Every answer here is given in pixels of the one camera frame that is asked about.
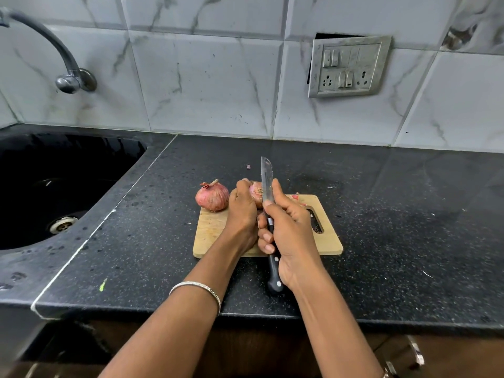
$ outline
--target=faucet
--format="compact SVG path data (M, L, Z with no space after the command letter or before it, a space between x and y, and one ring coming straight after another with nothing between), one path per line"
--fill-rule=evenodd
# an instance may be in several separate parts
M0 7L0 26L9 28L10 19L19 21L20 23L25 24L39 32L54 45L56 50L58 50L63 62L65 63L67 74L60 75L56 78L55 83L57 88L67 94L74 94L79 91L79 88L87 92L93 92L96 90L97 81L95 76L91 73L91 71L82 69L79 65L77 65L77 62L70 50L68 50L65 44L62 43L53 32L47 29L44 24L41 24L36 19L29 17L18 10L16 11L14 9Z

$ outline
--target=wooden cutting board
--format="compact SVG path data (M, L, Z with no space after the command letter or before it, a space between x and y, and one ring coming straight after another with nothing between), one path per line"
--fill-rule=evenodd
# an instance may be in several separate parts
M318 197L315 195L298 195L298 197L300 203L306 203L306 208L313 211L322 230L320 233L313 232L318 253L321 255L341 254L343 252L343 245L338 239ZM212 212L205 208L201 209L200 218L198 219L198 228L196 229L194 238L194 246L192 247L192 254L194 257L203 257L210 246L219 237L226 225L227 213L227 209L220 212ZM265 256L265 254L259 250L257 243L243 255L243 257L255 256Z

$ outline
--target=forearm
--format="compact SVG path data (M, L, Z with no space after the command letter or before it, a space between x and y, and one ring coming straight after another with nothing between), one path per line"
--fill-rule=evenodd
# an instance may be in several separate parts
M381 378L384 374L343 296L322 267L293 289L324 378Z
M242 253L240 241L223 233L187 275L222 300ZM152 314L113 358L100 378L191 377L217 316L215 298L196 286L181 286Z

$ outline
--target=sink drain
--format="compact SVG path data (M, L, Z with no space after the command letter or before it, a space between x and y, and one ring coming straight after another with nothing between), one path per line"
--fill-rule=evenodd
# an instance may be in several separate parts
M49 232L52 233L53 235L56 235L60 232L65 231L67 228L71 227L73 224L77 222L77 220L79 219L76 218L75 216L62 217L61 219L58 219L51 224Z

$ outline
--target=silver bracelet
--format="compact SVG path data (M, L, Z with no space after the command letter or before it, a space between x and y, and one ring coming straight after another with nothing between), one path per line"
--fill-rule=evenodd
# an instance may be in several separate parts
M219 305L219 311L217 312L217 315L220 314L220 298L218 297L217 293L215 293L209 286L205 285L205 284L202 284L202 283L199 283L199 282L196 282L196 281L182 281L181 283L178 283L177 285L175 285L170 293L168 293L168 296L171 294L171 292L173 292L175 289L177 289L178 287L181 287L181 286L184 286L184 285L192 285L192 286L199 286L200 288L203 288L205 289L205 291L207 291L208 293L210 293L214 299L217 300L217 304Z

